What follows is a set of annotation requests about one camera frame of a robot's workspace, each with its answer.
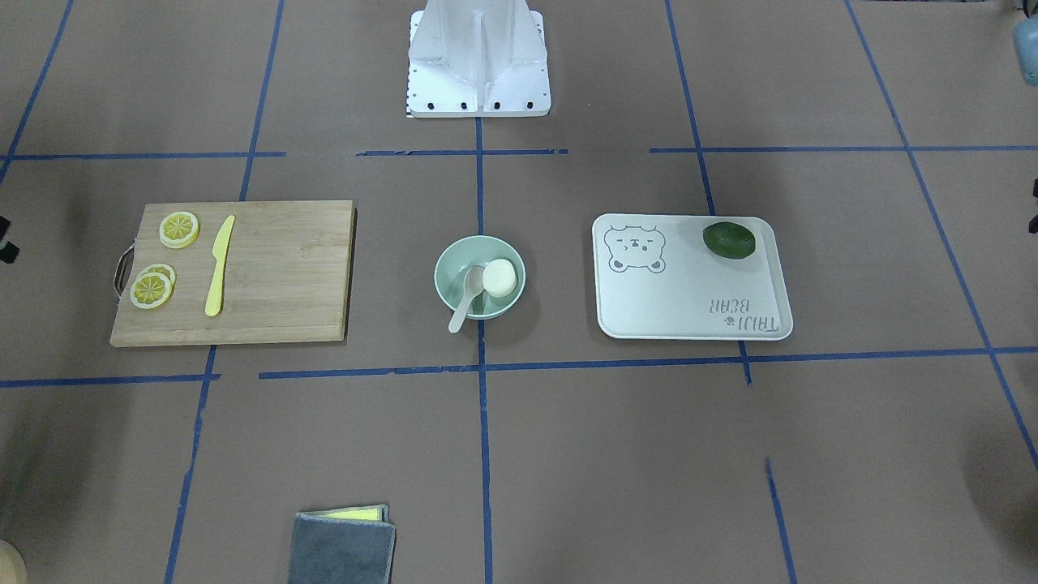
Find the folded cloth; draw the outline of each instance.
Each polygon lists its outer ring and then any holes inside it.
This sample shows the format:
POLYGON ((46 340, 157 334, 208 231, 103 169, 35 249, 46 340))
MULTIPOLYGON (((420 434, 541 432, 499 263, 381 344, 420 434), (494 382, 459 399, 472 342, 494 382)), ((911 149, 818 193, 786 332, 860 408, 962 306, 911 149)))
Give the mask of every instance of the folded cloth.
POLYGON ((289 584, 388 584, 397 527, 388 507, 296 513, 289 584))

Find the bowl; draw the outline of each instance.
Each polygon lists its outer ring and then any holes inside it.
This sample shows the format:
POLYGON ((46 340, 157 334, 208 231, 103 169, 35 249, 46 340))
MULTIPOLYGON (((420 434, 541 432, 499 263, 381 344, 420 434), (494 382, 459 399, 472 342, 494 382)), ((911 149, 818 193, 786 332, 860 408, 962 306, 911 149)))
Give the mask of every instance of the bowl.
POLYGON ((440 253, 433 271, 436 294, 450 311, 458 310, 458 303, 465 287, 465 274, 472 266, 487 267, 487 263, 504 257, 516 268, 516 287, 512 294, 495 299, 484 291, 475 298, 468 309, 467 318, 487 321, 504 314, 516 304, 526 285, 526 266, 519 252, 508 243, 489 234, 472 234, 455 241, 440 253))

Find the cutting board handle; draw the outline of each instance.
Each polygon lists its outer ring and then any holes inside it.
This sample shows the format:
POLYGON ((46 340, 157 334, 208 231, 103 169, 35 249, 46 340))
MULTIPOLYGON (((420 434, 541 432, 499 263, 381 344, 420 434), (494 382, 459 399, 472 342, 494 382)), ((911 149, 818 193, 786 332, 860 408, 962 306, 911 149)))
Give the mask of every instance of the cutting board handle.
POLYGON ((134 238, 130 242, 130 247, 119 255, 119 262, 115 265, 115 276, 112 277, 112 288, 115 289, 115 302, 116 304, 122 299, 122 290, 126 289, 127 280, 130 279, 128 272, 130 270, 130 262, 133 260, 133 247, 137 243, 137 239, 134 238))

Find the bear face print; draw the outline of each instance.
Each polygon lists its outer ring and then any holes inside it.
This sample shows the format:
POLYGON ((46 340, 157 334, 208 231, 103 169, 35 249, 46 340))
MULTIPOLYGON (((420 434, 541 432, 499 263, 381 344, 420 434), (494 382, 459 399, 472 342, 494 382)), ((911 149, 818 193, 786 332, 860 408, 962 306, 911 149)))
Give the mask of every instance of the bear face print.
POLYGON ((623 228, 610 227, 605 231, 605 245, 609 248, 609 268, 614 272, 627 268, 647 268, 659 273, 666 268, 663 245, 666 240, 656 227, 647 229, 639 225, 623 228))

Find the blue tape line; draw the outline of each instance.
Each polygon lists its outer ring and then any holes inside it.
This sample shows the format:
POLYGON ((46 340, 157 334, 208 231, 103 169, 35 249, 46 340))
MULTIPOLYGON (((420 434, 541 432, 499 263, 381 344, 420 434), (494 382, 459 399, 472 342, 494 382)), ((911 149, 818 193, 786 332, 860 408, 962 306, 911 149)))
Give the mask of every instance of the blue tape line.
MULTIPOLYGON (((540 148, 540 149, 484 149, 484 156, 553 156, 567 155, 569 148, 540 148)), ((358 151, 355 156, 476 156, 476 149, 365 149, 358 151)))
POLYGON ((688 78, 685 76, 685 61, 681 57, 681 45, 678 43, 678 29, 674 25, 674 10, 671 0, 663 0, 666 5, 666 20, 671 25, 671 40, 674 43, 674 56, 678 59, 678 74, 681 76, 681 88, 685 92, 685 107, 688 109, 688 123, 692 128, 692 140, 695 142, 695 157, 700 161, 700 177, 703 179, 703 191, 707 195, 707 208, 711 215, 716 215, 713 204, 713 193, 710 190, 710 176, 707 175, 707 159, 703 155, 703 142, 700 140, 700 127, 695 122, 695 110, 692 108, 692 93, 688 89, 688 78))
POLYGON ((930 197, 930 189, 927 188, 926 180, 923 179, 923 171, 919 167, 919 162, 916 161, 916 155, 908 145, 908 137, 905 135, 904 127, 901 124, 901 118, 898 116, 897 109, 894 107, 894 101, 891 99, 891 93, 886 90, 886 84, 883 82, 883 77, 879 74, 879 66, 876 64, 876 59, 872 55, 872 49, 869 48, 869 43, 865 38, 865 32, 862 30, 862 25, 857 22, 857 16, 854 13, 854 8, 850 5, 850 0, 844 0, 844 5, 847 6, 850 20, 854 24, 854 30, 857 31, 857 37, 862 41, 862 47, 865 49, 866 57, 869 59, 869 65, 872 67, 872 73, 876 77, 876 82, 879 84, 879 90, 882 91, 883 100, 886 101, 886 107, 891 110, 891 117, 894 118, 894 124, 898 129, 898 135, 901 136, 901 143, 904 144, 905 150, 908 152, 908 159, 911 161, 912 170, 916 172, 916 179, 919 180, 919 186, 923 190, 923 197, 926 199, 926 205, 930 210, 930 216, 933 217, 933 223, 936 225, 937 233, 940 235, 940 241, 945 245, 945 251, 948 252, 948 257, 952 261, 952 268, 955 270, 955 276, 958 278, 959 285, 962 287, 962 294, 966 298, 966 304, 969 305, 969 312, 973 313, 974 323, 977 325, 977 330, 980 332, 984 346, 988 351, 991 351, 991 343, 987 338, 987 331, 985 331, 984 324, 981 322, 980 313, 977 311, 977 306, 973 300, 973 295, 969 294, 969 286, 966 285, 965 277, 962 275, 962 270, 959 268, 959 261, 955 257, 955 251, 952 250, 952 244, 948 240, 948 234, 945 232, 945 226, 940 222, 940 217, 937 216, 937 208, 934 206, 933 199, 930 197))
POLYGON ((36 98, 39 96, 39 90, 44 87, 44 79, 47 79, 47 73, 51 69, 51 63, 54 62, 54 54, 58 51, 58 45, 61 43, 61 35, 64 34, 65 25, 69 24, 69 15, 72 13, 72 5, 75 0, 69 0, 65 3, 64 12, 61 15, 61 22, 58 24, 58 30, 54 34, 54 41, 51 43, 51 50, 47 52, 47 59, 44 61, 44 67, 39 71, 39 77, 36 78, 36 84, 32 87, 32 93, 29 94, 29 102, 25 105, 25 111, 22 112, 22 119, 18 122, 18 129, 15 130, 15 137, 10 141, 10 147, 7 148, 7 156, 4 158, 3 164, 0 165, 0 184, 3 184, 4 177, 7 175, 7 168, 10 167, 11 157, 18 151, 18 143, 22 141, 22 134, 25 132, 25 124, 29 122, 29 115, 32 113, 32 107, 36 105, 36 98))
POLYGON ((474 149, 365 149, 357 156, 474 156, 474 149))
POLYGON ((918 352, 861 352, 845 354, 804 354, 804 355, 776 355, 776 356, 749 356, 750 363, 795 363, 805 361, 866 361, 873 359, 911 359, 911 358, 935 358, 935 357, 965 357, 984 356, 988 351, 984 349, 975 350, 932 350, 918 352))
MULTIPOLYGON (((549 369, 609 369, 620 367, 675 367, 689 365, 729 365, 749 363, 797 363, 813 361, 869 361, 878 359, 927 359, 941 357, 968 357, 995 354, 1038 354, 1034 347, 1004 347, 988 352, 985 349, 930 350, 912 352, 859 352, 842 354, 800 354, 777 356, 733 356, 684 359, 645 359, 616 361, 559 361, 535 363, 487 364, 487 371, 539 371, 549 369)), ((270 371, 260 374, 261 380, 295 380, 309 378, 363 378, 375 376, 415 376, 425 373, 471 373, 479 365, 445 365, 436 367, 389 367, 381 369, 329 369, 304 371, 270 371)))
POLYGON ((40 160, 154 160, 181 158, 279 158, 288 155, 284 150, 272 151, 146 151, 111 154, 17 154, 11 157, 19 161, 40 160))
POLYGON ((746 342, 739 341, 739 357, 742 358, 742 373, 746 377, 746 385, 754 385, 754 376, 749 371, 749 355, 746 353, 746 342))
POLYGON ((1005 144, 1005 145, 909 145, 908 149, 914 151, 1031 151, 1038 149, 1038 145, 1029 144, 1005 144))
POLYGON ((1038 145, 924 145, 924 146, 671 146, 651 147, 650 154, 694 154, 702 149, 706 154, 738 154, 768 151, 1030 151, 1038 150, 1038 145))
POLYGON ((277 52, 277 37, 281 32, 281 15, 284 12, 284 0, 277 0, 277 15, 274 17, 274 32, 270 36, 270 50, 267 52, 267 69, 263 74, 260 85, 260 102, 256 104, 255 121, 252 123, 252 139, 249 141, 249 156, 245 158, 245 173, 242 175, 242 191, 238 200, 245 200, 249 193, 249 180, 252 177, 252 162, 255 160, 256 144, 260 142, 260 126, 263 123, 263 109, 267 104, 267 88, 270 86, 270 73, 274 68, 274 54, 277 52))
POLYGON ((1002 386, 1002 393, 1006 395, 1006 401, 1009 402, 1009 410, 1013 413, 1013 419, 1016 420, 1016 427, 1020 430, 1020 436, 1023 437, 1023 444, 1028 447, 1028 453, 1031 454, 1031 464, 1038 471, 1038 451, 1035 451, 1035 444, 1031 440, 1031 433, 1028 432, 1023 417, 1020 416, 1020 409, 1016 406, 1016 398, 1013 397, 1013 392, 1009 389, 1009 382, 1006 381, 1006 376, 1002 372, 1002 365, 999 363, 999 358, 995 357, 993 352, 990 357, 991 365, 994 366, 994 373, 999 377, 999 384, 1002 386))
POLYGON ((261 380, 304 380, 315 378, 368 378, 377 376, 419 376, 422 373, 470 373, 475 365, 443 365, 434 367, 383 367, 371 369, 313 369, 304 371, 266 371, 261 380))
POLYGON ((135 384, 184 384, 201 382, 203 376, 134 376, 129 378, 71 378, 64 380, 10 380, 0 382, 0 389, 65 388, 76 386, 129 386, 135 384))
POLYGON ((544 363, 488 364, 487 371, 528 371, 545 369, 609 369, 619 367, 673 367, 742 363, 740 357, 696 357, 685 359, 638 359, 621 361, 559 361, 544 363))
POLYGON ((218 376, 213 376, 213 364, 216 362, 216 345, 209 349, 209 359, 206 360, 206 374, 198 392, 198 409, 195 411, 194 437, 191 440, 191 464, 184 474, 184 484, 181 486, 181 502, 176 508, 176 523, 173 525, 173 538, 169 544, 169 559, 166 562, 165 584, 172 584, 173 572, 176 569, 176 556, 181 550, 181 535, 184 533, 184 518, 188 511, 188 498, 191 496, 191 480, 194 478, 195 461, 198 458, 198 443, 201 441, 201 413, 206 410, 209 399, 209 384, 218 376))
POLYGON ((494 538, 490 512, 490 422, 487 416, 487 345, 486 322, 479 327, 480 353, 480 438, 483 454, 483 566, 484 581, 494 581, 494 538))
POLYGON ((475 118, 475 221, 483 234, 483 118, 475 118))
POLYGON ((876 59, 872 56, 872 49, 869 48, 869 43, 865 39, 865 31, 862 30, 862 25, 857 22, 857 15, 854 13, 854 8, 850 5, 850 0, 844 0, 844 5, 847 7, 847 12, 850 15, 851 23, 854 25, 854 30, 857 32, 857 38, 862 41, 862 48, 865 49, 865 56, 869 59, 869 66, 872 67, 872 74, 875 76, 876 82, 879 84, 879 90, 883 93, 883 100, 886 101, 886 108, 891 110, 891 117, 894 118, 894 126, 898 130, 898 135, 901 136, 901 144, 904 148, 907 148, 908 138, 905 136, 905 130, 901 126, 901 118, 898 117, 898 112, 894 109, 894 101, 891 99, 890 91, 886 90, 886 83, 883 82, 883 77, 879 75, 879 66, 876 65, 876 59))
POLYGON ((771 492, 771 506, 775 510, 775 523, 778 524, 778 537, 782 539, 783 555, 786 556, 786 572, 789 574, 789 584, 796 584, 796 566, 793 565, 793 551, 789 547, 789 533, 786 532, 786 519, 782 512, 782 502, 778 501, 778 489, 771 472, 771 460, 764 461, 768 471, 768 490, 771 492))
POLYGON ((566 155, 570 150, 566 148, 555 149, 553 147, 542 149, 485 149, 484 156, 553 156, 556 154, 566 155))
POLYGON ((1038 354, 1038 347, 995 347, 995 355, 1038 354))
POLYGON ((854 8, 851 6, 850 0, 844 0, 844 5, 847 7, 847 12, 850 15, 851 22, 854 24, 854 29, 857 31, 857 36, 862 41, 862 47, 865 49, 865 54, 869 59, 869 64, 872 66, 872 73, 876 76, 876 81, 879 83, 879 89, 883 93, 883 99, 886 100, 886 105, 891 109, 891 116, 894 118, 894 124, 898 129, 898 134, 901 136, 901 141, 904 143, 905 150, 908 152, 908 159, 911 161, 912 170, 916 172, 916 178, 919 180, 919 186, 923 191, 923 197, 926 199, 926 205, 930 210, 930 215, 933 217, 933 223, 937 227, 937 233, 940 235, 940 241, 945 245, 948 257, 952 261, 952 268, 955 270, 955 276, 958 278, 959 285, 962 287, 962 295, 965 297, 966 304, 969 306, 969 312, 973 314, 977 331, 980 333, 981 340, 984 342, 984 349, 991 359, 991 365, 994 367, 995 374, 999 378, 999 383, 1002 386, 1002 391, 1006 396, 1006 400, 1009 402, 1009 408, 1013 413, 1013 418, 1016 420, 1016 427, 1019 429, 1020 436, 1023 438, 1023 443, 1027 445, 1028 452, 1031 454, 1031 462, 1034 465, 1035 470, 1038 470, 1038 453, 1035 452, 1034 443, 1031 440, 1031 434, 1028 432, 1023 418, 1020 416, 1019 409, 1016 406, 1016 398, 1013 397, 1013 392, 1009 388, 1009 384, 1006 382, 1006 378, 1003 374, 1002 366, 999 364, 996 352, 991 346, 991 341, 987 336, 984 323, 981 321, 980 312, 977 310, 977 305, 974 303, 969 286, 966 284, 965 276, 962 273, 962 269, 959 267, 958 259, 955 257, 955 251, 952 249, 952 244, 948 239, 948 233, 945 232, 945 227, 940 222, 940 217, 937 215, 937 208, 933 203, 933 198, 930 196, 930 189, 926 186, 926 180, 923 178, 923 171, 919 166, 919 162, 916 160, 916 154, 909 146, 908 137, 905 134, 904 127, 902 127, 901 119, 898 117, 898 112, 894 108, 894 101, 891 99, 891 94, 886 90, 886 84, 883 83, 883 78, 879 74, 879 67, 876 65, 876 59, 872 55, 872 50, 869 49, 869 43, 865 38, 865 32, 862 30, 862 25, 857 21, 857 16, 854 13, 854 8))

